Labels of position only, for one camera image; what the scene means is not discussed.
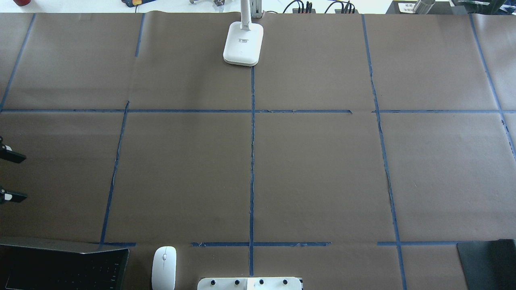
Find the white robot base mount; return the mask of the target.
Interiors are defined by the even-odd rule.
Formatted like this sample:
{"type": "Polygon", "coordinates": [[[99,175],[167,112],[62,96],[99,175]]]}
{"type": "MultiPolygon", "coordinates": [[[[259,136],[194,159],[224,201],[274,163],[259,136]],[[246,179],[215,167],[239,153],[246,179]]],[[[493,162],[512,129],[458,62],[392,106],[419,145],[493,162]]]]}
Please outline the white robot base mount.
{"type": "Polygon", "coordinates": [[[304,284],[297,277],[232,277],[203,278],[197,290],[302,290],[304,284]]]}

